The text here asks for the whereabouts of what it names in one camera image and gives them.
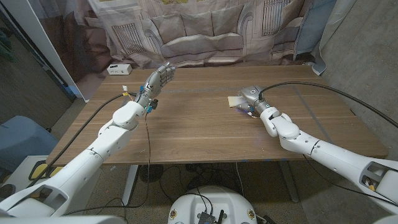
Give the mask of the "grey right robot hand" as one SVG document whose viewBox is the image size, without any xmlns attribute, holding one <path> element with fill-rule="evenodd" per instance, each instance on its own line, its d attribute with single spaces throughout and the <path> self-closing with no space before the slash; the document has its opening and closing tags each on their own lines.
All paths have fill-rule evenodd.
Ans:
<svg viewBox="0 0 398 224">
<path fill-rule="evenodd" d="M 246 112 L 253 118 L 259 118 L 262 112 L 269 112 L 268 118 L 274 118 L 280 115 L 279 110 L 271 106 L 265 99 L 260 99 L 261 88 L 259 86 L 249 86 L 241 89 L 238 95 L 244 101 L 237 105 L 239 110 Z"/>
</svg>

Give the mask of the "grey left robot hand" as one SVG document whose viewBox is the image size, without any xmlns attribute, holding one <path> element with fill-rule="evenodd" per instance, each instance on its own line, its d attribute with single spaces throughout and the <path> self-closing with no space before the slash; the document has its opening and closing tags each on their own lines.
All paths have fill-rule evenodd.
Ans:
<svg viewBox="0 0 398 224">
<path fill-rule="evenodd" d="M 169 62 L 161 65 L 147 78 L 143 89 L 134 101 L 140 104 L 143 108 L 149 106 L 160 94 L 161 89 L 173 80 L 174 73 L 175 67 L 171 66 Z"/>
</svg>

